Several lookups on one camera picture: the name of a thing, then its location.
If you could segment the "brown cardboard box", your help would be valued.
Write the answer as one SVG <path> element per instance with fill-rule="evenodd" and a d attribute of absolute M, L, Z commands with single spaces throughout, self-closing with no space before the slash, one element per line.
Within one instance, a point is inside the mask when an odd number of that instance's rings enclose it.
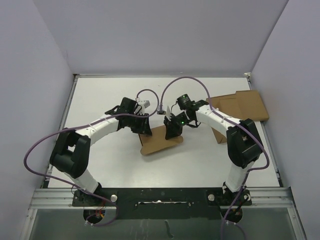
<path fill-rule="evenodd" d="M 141 142 L 140 153 L 143 156 L 151 155 L 181 144 L 184 139 L 182 136 L 174 137 L 169 140 L 165 139 L 166 127 L 164 125 L 151 129 L 152 136 L 140 134 Z"/>

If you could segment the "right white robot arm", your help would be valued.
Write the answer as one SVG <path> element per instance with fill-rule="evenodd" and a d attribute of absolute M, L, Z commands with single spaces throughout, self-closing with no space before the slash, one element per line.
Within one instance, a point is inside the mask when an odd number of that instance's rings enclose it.
<path fill-rule="evenodd" d="M 167 108 L 163 123 L 165 139 L 179 137 L 183 127 L 198 128 L 205 124 L 218 131 L 226 138 L 227 154 L 231 168 L 223 184 L 222 198 L 232 205 L 241 197 L 240 189 L 246 179 L 247 171 L 263 153 L 262 141 L 253 120 L 241 120 L 229 116 L 215 108 L 211 109 L 205 100 L 190 100 L 187 94 L 177 98 L 181 113 L 174 115 Z"/>

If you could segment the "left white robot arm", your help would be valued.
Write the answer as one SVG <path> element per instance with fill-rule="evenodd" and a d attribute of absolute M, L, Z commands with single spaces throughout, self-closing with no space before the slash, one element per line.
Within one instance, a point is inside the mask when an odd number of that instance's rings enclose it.
<path fill-rule="evenodd" d="M 108 134 L 126 127 L 135 134 L 151 136 L 149 114 L 146 113 L 149 106 L 148 100 L 124 97 L 119 105 L 85 128 L 66 128 L 59 134 L 49 162 L 85 191 L 83 198 L 89 205 L 95 206 L 102 199 L 101 184 L 88 170 L 91 146 Z"/>

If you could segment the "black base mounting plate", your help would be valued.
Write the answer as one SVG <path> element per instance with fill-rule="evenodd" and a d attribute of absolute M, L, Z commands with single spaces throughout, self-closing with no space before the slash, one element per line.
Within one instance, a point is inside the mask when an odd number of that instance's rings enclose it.
<path fill-rule="evenodd" d="M 83 217 L 97 224 L 108 207 L 119 210 L 118 220 L 185 220 L 203 218 L 239 222 L 243 206 L 251 206 L 250 191 L 240 196 L 221 187 L 195 188 L 105 188 L 95 196 L 76 190 L 72 206 L 83 207 Z"/>

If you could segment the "flat cardboard stack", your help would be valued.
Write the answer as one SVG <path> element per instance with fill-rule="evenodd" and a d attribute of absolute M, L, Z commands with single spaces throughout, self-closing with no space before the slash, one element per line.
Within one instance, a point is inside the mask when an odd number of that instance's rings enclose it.
<path fill-rule="evenodd" d="M 269 114 L 257 90 L 236 91 L 234 94 L 207 98 L 221 112 L 241 120 L 267 121 Z"/>

